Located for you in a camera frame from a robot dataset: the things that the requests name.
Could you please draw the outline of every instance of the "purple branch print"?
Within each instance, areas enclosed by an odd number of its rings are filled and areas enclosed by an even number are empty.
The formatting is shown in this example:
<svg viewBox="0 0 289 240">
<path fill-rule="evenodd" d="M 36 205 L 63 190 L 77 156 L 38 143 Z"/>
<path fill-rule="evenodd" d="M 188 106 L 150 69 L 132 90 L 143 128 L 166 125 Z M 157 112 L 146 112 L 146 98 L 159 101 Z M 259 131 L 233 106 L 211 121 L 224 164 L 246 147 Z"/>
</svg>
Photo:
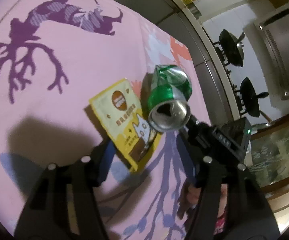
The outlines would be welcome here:
<svg viewBox="0 0 289 240">
<path fill-rule="evenodd" d="M 94 2 L 97 8 L 94 11 L 84 11 L 82 8 L 67 4 L 69 0 L 51 0 L 44 2 L 34 9 L 32 9 L 24 22 L 21 22 L 18 18 L 14 18 L 10 22 L 10 43 L 0 42 L 0 72 L 3 65 L 10 60 L 11 68 L 9 70 L 9 101 L 14 104 L 14 91 L 19 89 L 24 90 L 27 84 L 31 84 L 32 81 L 25 78 L 25 73 L 28 68 L 31 69 L 31 76 L 36 72 L 36 65 L 33 61 L 32 54 L 36 48 L 42 49 L 49 57 L 56 69 L 56 76 L 51 85 L 48 86 L 48 90 L 52 90 L 55 87 L 58 88 L 60 94 L 62 94 L 61 80 L 63 79 L 65 84 L 69 84 L 69 79 L 66 76 L 61 63 L 54 55 L 54 51 L 51 48 L 35 42 L 40 37 L 34 34 L 40 27 L 43 21 L 55 21 L 63 24 L 69 24 L 81 28 L 88 32 L 95 32 L 105 35 L 114 35 L 115 31 L 112 31 L 113 22 L 121 23 L 123 13 L 120 11 L 120 15 L 116 18 L 101 15 L 101 8 L 97 0 Z M 27 48 L 26 55 L 17 61 L 16 52 L 17 49 L 24 47 Z M 20 71 L 17 71 L 17 67 L 22 64 Z"/>
<path fill-rule="evenodd" d="M 153 219 L 152 219 L 150 231 L 142 239 L 143 240 L 153 240 L 153 233 L 155 230 L 155 221 L 156 221 L 158 215 L 161 213 L 163 215 L 163 226 L 165 228 L 169 228 L 166 240 L 171 240 L 172 233 L 174 231 L 179 232 L 182 238 L 185 237 L 184 229 L 175 223 L 175 218 L 176 218 L 176 214 L 178 211 L 177 201 L 178 201 L 178 198 L 180 196 L 180 191 L 181 191 L 180 187 L 182 186 L 181 185 L 181 178 L 180 178 L 180 171 L 184 172 L 184 169 L 183 169 L 182 162 L 181 162 L 180 156 L 179 156 L 179 152 L 178 152 L 178 149 L 176 146 L 176 134 L 173 132 L 168 132 L 166 134 L 166 143 L 165 143 L 163 149 L 159 152 L 157 157 L 148 165 L 148 167 L 146 168 L 147 172 L 144 172 L 140 176 L 140 180 L 139 180 L 139 183 L 137 183 L 137 185 L 130 187 L 126 190 L 123 190 L 122 192 L 117 193 L 116 195 L 114 195 L 110 198 L 102 200 L 102 201 L 98 202 L 98 204 L 101 206 L 101 204 L 108 203 L 112 200 L 120 198 L 121 196 L 124 196 L 120 205 L 115 209 L 114 213 L 106 221 L 106 223 L 108 223 L 119 212 L 119 210 L 123 207 L 123 205 L 125 205 L 127 203 L 128 199 L 135 192 L 135 190 L 145 181 L 145 179 L 148 177 L 150 172 L 153 171 L 158 166 L 158 164 L 162 158 L 163 158 L 163 171 L 162 171 L 162 183 L 161 183 L 160 189 L 156 193 L 151 204 L 149 205 L 146 213 L 138 221 L 138 224 L 131 225 L 125 229 L 124 240 L 128 240 L 136 230 L 139 230 L 139 232 L 142 233 L 142 231 L 145 229 L 146 224 L 147 224 L 147 216 L 149 215 L 149 213 L 152 210 L 155 203 L 157 203 L 157 209 L 156 209 L 154 216 L 153 216 Z M 172 162 L 173 168 L 174 168 L 174 176 L 175 176 L 175 180 L 176 180 L 176 189 L 172 194 L 172 198 L 174 200 L 172 214 L 165 214 L 163 211 L 163 204 L 164 204 L 165 197 L 166 197 L 168 190 L 169 190 L 169 175 L 170 175 L 171 162 Z"/>
</svg>

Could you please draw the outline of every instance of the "green aluminum can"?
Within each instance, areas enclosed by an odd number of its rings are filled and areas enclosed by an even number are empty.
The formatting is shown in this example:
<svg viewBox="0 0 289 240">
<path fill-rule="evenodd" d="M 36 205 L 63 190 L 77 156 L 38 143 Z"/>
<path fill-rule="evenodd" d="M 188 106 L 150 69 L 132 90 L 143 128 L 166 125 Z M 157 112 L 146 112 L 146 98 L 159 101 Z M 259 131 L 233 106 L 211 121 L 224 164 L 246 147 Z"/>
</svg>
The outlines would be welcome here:
<svg viewBox="0 0 289 240">
<path fill-rule="evenodd" d="M 159 132 L 179 130 L 190 118 L 188 75 L 176 65 L 156 65 L 148 98 L 148 121 Z"/>
</svg>

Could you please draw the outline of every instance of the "snack bag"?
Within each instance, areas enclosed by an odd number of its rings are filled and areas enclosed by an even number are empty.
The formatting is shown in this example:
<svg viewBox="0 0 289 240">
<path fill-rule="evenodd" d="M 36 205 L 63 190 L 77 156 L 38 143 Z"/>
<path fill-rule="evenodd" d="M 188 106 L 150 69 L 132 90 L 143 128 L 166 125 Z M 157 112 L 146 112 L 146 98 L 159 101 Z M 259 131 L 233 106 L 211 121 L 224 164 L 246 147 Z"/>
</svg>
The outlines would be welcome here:
<svg viewBox="0 0 289 240">
<path fill-rule="evenodd" d="M 137 171 L 157 132 L 143 118 L 139 98 L 127 79 L 122 79 L 89 100 L 90 105 L 117 149 Z"/>
</svg>

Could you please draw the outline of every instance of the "finger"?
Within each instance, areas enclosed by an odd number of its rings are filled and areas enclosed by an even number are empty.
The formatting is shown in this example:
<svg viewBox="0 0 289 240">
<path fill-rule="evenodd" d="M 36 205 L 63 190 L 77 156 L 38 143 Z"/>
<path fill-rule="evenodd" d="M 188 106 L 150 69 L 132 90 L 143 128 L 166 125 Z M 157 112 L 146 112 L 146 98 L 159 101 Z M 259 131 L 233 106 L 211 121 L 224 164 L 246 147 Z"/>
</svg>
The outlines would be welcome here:
<svg viewBox="0 0 289 240">
<path fill-rule="evenodd" d="M 218 217 L 221 217 L 224 214 L 225 207 L 227 205 L 228 200 L 228 185 L 222 184 L 221 185 L 221 197 L 219 203 L 219 210 L 218 210 Z"/>
<path fill-rule="evenodd" d="M 195 195 L 188 193 L 187 195 L 187 201 L 191 204 L 191 205 L 196 205 L 198 204 L 199 201 L 199 197 L 196 197 Z"/>
<path fill-rule="evenodd" d="M 195 188 L 193 185 L 190 185 L 188 188 L 189 193 L 196 196 L 197 198 L 200 197 L 201 188 Z"/>
<path fill-rule="evenodd" d="M 184 182 L 184 184 L 182 185 L 180 197 L 178 198 L 178 202 L 185 201 L 185 197 L 188 193 L 188 187 L 189 187 L 189 184 L 187 182 Z"/>
<path fill-rule="evenodd" d="M 184 214 L 188 211 L 188 209 L 191 207 L 191 204 L 188 203 L 187 201 L 180 203 L 179 209 L 177 212 L 177 216 L 179 219 L 183 219 Z"/>
</svg>

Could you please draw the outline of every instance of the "pan handle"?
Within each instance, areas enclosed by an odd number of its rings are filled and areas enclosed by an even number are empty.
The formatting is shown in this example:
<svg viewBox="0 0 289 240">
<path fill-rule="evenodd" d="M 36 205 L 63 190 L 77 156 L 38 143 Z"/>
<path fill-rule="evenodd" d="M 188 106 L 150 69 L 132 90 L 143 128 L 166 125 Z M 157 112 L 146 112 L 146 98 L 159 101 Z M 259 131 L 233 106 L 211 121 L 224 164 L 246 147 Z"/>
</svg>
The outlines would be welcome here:
<svg viewBox="0 0 289 240">
<path fill-rule="evenodd" d="M 272 122 L 272 119 L 270 117 L 268 117 L 263 111 L 260 110 L 260 114 L 267 119 L 268 122 Z"/>
<path fill-rule="evenodd" d="M 241 33 L 241 35 L 240 35 L 240 37 L 238 38 L 238 40 L 237 40 L 236 43 L 238 44 L 238 43 L 241 42 L 245 37 L 246 37 L 246 33 L 245 33 L 245 32 Z"/>
<path fill-rule="evenodd" d="M 260 93 L 259 95 L 257 95 L 257 98 L 266 98 L 269 96 L 269 93 L 268 92 L 262 92 Z"/>
</svg>

